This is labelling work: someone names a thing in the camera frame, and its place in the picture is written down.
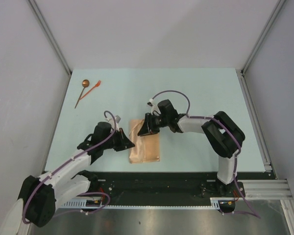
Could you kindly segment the orange cloth napkin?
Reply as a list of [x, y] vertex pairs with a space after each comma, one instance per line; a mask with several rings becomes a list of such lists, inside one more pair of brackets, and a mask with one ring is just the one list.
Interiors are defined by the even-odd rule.
[[135, 144], [135, 147], [129, 150], [129, 162], [131, 164], [160, 161], [159, 134], [143, 137], [138, 136], [143, 122], [143, 119], [132, 119], [129, 122], [129, 139]]

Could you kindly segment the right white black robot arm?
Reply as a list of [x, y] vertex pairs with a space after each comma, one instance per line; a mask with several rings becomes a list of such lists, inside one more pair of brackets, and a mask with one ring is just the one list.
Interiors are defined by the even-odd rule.
[[145, 114], [144, 122], [137, 136], [155, 135], [161, 128], [168, 127], [173, 133], [204, 134], [212, 149], [219, 156], [216, 190], [221, 196], [233, 192], [237, 183], [237, 157], [241, 152], [245, 134], [224, 112], [219, 111], [211, 117], [179, 114], [166, 99]]

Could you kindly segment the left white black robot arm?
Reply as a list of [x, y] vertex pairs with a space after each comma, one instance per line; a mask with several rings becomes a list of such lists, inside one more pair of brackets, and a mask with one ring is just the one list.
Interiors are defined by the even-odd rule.
[[96, 194], [98, 183], [88, 177], [86, 168], [100, 158], [104, 150], [123, 151], [134, 147], [117, 124], [99, 122], [93, 133], [57, 169], [38, 177], [30, 175], [23, 181], [18, 200], [1, 225], [0, 235], [25, 235], [30, 224], [45, 226], [55, 212], [74, 197]]

